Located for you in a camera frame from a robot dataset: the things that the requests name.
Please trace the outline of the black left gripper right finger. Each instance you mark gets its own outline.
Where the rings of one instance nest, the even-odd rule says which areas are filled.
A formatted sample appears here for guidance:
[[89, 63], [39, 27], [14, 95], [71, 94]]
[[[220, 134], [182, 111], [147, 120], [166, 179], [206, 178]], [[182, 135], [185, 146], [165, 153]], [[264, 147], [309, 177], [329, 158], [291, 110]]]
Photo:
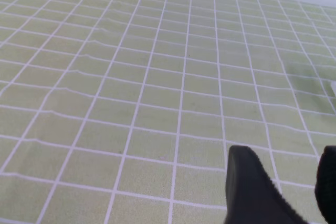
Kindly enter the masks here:
[[335, 223], [335, 146], [324, 148], [315, 186], [318, 208], [327, 223]]

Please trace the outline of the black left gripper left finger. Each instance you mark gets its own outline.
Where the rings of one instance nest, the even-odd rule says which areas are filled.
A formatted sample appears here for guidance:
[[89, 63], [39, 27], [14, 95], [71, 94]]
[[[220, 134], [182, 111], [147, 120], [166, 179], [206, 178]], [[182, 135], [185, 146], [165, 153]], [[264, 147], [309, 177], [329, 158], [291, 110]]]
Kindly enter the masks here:
[[286, 202], [248, 146], [229, 148], [225, 193], [224, 223], [307, 223]]

